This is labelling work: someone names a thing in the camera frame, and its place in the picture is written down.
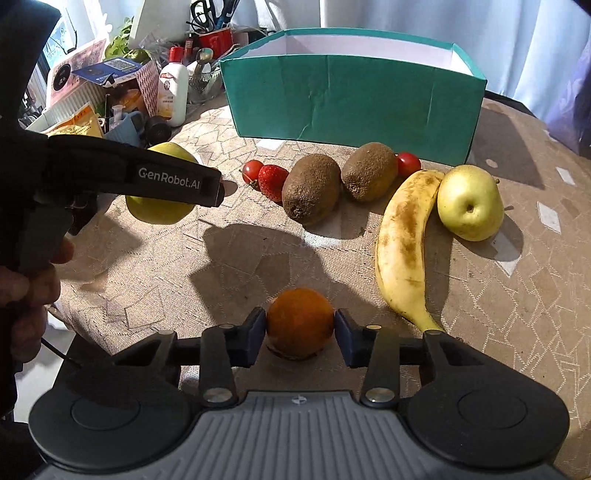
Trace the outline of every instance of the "patterned tablecloth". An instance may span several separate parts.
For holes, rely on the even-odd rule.
[[[223,99],[189,120],[174,141],[235,180],[237,191],[220,208],[197,207],[174,226],[141,223],[117,198],[75,237],[75,259],[59,268],[64,321],[114,353],[158,329],[182,338],[216,323],[240,323],[281,290],[307,286],[361,324],[418,334],[389,310],[374,279],[387,198],[369,206],[342,198],[327,222],[306,231],[246,187],[239,173],[252,158],[289,169],[310,153],[342,165],[352,148],[240,138]],[[470,160],[500,178],[505,222],[492,242],[469,244],[431,216],[428,309],[452,335],[558,392],[571,427],[557,465],[584,478],[591,468],[589,162],[551,140],[540,121],[487,100]],[[263,348],[256,365],[236,376],[240,389],[358,391],[363,373],[345,367],[333,339],[299,363]],[[194,388],[197,376],[197,368],[187,368],[182,387]],[[405,369],[403,394],[418,388],[417,372]]]

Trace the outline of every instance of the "food package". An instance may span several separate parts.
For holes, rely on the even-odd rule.
[[[90,103],[85,104],[68,120],[55,124],[43,132],[48,137],[52,135],[88,135],[89,137],[103,137],[99,119]]]

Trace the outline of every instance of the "pen holder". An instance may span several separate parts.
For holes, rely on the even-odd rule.
[[[201,48],[211,48],[213,50],[213,58],[218,59],[232,48],[234,41],[232,40],[232,32],[230,28],[227,27],[199,35],[199,44],[201,45]]]

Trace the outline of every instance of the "kiwi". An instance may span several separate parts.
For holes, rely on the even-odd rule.
[[[325,218],[339,201],[340,168],[328,155],[300,158],[283,184],[281,197],[289,218],[312,225]]]
[[[398,159],[387,145],[371,142],[362,145],[349,157],[341,179],[358,202],[371,202],[385,195],[398,175]]]

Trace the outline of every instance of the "bottle cap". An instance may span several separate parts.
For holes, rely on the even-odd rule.
[[[184,48],[172,47],[168,54],[168,61],[170,63],[181,63],[183,61]]]

